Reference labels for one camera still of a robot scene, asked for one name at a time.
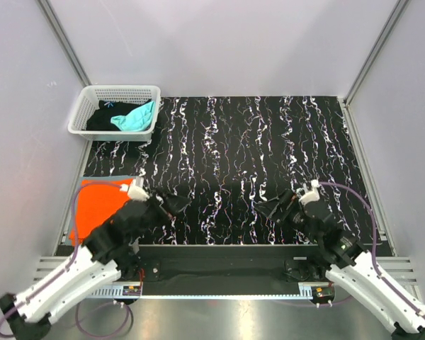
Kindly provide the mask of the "orange t shirt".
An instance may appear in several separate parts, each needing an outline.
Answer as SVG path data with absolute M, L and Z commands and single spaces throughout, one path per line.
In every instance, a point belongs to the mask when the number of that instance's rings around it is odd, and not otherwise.
M 118 188 L 92 185 L 82 189 L 76 200 L 76 226 L 79 242 L 105 222 L 129 200 Z

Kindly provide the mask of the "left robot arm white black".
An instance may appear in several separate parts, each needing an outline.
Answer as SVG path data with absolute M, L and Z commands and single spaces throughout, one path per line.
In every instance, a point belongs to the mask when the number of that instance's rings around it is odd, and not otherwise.
M 43 339 L 86 296 L 138 276 L 140 258 L 134 243 L 147 231 L 169 224 L 189 204 L 188 198 L 161 190 L 125 202 L 44 278 L 21 293 L 0 297 L 1 322 L 11 329 L 8 337 Z

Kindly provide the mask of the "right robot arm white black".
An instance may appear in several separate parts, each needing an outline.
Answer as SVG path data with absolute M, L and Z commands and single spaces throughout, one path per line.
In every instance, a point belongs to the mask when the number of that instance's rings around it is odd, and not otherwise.
M 299 264 L 287 263 L 286 276 L 297 281 L 323 281 L 342 287 L 369 310 L 392 339 L 425 339 L 425 304 L 406 291 L 352 233 L 341 228 L 319 193 L 319 182 L 303 195 L 288 189 L 258 203 L 256 211 L 279 227 L 291 227 L 318 246 Z

